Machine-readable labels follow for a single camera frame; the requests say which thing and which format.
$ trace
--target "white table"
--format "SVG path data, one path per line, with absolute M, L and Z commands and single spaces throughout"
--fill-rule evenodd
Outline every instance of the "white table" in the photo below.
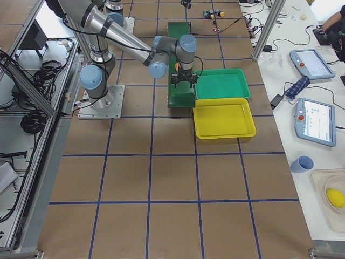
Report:
M 252 8 L 242 8 L 242 11 L 256 12 L 261 10 L 261 8 L 261 5 L 258 4 Z M 307 43 L 308 35 L 305 33 L 305 28 L 312 24 L 318 24 L 309 5 L 307 4 L 307 1 L 286 0 L 285 9 L 288 12 L 288 17 L 279 18 L 282 24 L 274 26 L 266 43 L 268 45 L 272 45 L 273 49 L 275 49 L 273 41 L 278 38 L 286 38 L 297 44 Z M 252 14 L 251 16 L 258 18 L 262 23 L 264 23 L 268 13 L 269 10 L 264 4 L 264 10 L 262 12 Z M 301 20 L 301 15 L 306 15 L 307 19 L 304 21 Z M 252 22 L 253 26 L 258 24 L 259 23 L 257 21 Z M 261 59 L 258 60 L 260 72 L 270 100 L 272 100 L 276 94 L 282 94 L 284 92 L 284 82 L 289 81 L 291 83 L 295 83 L 301 78 L 301 74 L 297 71 L 290 60 L 289 52 L 291 50 L 319 49 L 318 41 L 312 33 L 312 29 L 314 28 L 316 27 L 312 26 L 307 29 L 310 33 L 310 43 L 308 45 L 296 46 L 284 40 L 276 41 L 279 49 L 274 55 L 281 56 L 280 63 L 268 62 Z M 256 42 L 257 40 L 258 38 L 252 39 L 252 42 Z M 322 49 L 318 51 L 326 62 L 337 60 L 337 56 L 330 46 L 323 46 Z M 331 89 L 335 95 L 335 102 L 340 106 L 345 107 L 345 86 L 340 80 L 340 76 L 345 75 L 345 63 L 337 62 L 330 67 L 336 73 L 335 78 L 327 80 L 312 80 L 309 86 L 318 85 Z M 302 97 L 332 104 L 332 94 L 319 88 L 304 89 L 297 95 L 297 98 Z M 335 107 L 335 111 L 336 126 L 344 127 L 345 111 L 338 107 Z M 273 114 L 289 164 L 291 164 L 300 155 L 307 155 L 314 160 L 313 169 L 345 168 L 345 131 L 337 129 L 336 146 L 331 148 L 300 139 L 296 136 L 294 131 L 295 105 L 282 101 L 273 111 Z M 345 233 L 333 231 L 328 224 L 318 193 L 312 183 L 311 171 L 302 174 L 292 173 L 292 176 L 311 238 L 313 240 L 345 241 Z

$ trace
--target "tablet screen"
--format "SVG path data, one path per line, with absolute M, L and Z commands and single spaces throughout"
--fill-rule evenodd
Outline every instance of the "tablet screen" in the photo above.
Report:
M 316 55 L 315 51 L 298 51 L 296 52 L 301 62 L 311 76 L 327 76 L 331 72 L 327 69 L 324 62 Z
M 306 136 L 332 141 L 332 109 L 330 106 L 313 103 L 305 100 L 306 124 L 304 134 Z

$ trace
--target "blue cup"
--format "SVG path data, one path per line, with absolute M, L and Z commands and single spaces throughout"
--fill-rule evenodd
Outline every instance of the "blue cup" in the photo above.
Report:
M 303 173 L 314 167 L 313 160 L 306 156 L 300 156 L 297 158 L 290 166 L 291 172 L 293 173 Z

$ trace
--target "green tray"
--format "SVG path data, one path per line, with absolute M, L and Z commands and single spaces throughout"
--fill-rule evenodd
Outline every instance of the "green tray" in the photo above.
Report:
M 197 99 L 242 97 L 248 99 L 250 90 L 242 69 L 204 70 L 195 84 Z

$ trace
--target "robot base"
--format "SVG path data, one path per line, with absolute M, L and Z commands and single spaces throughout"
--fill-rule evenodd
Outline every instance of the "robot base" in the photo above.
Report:
M 113 102 L 105 108 L 95 109 L 90 105 L 90 102 L 81 103 L 78 114 L 79 119 L 120 119 L 123 103 L 123 95 L 125 93 L 125 85 L 108 85 L 109 91 L 114 94 Z M 88 94 L 85 91 L 84 99 L 88 98 Z

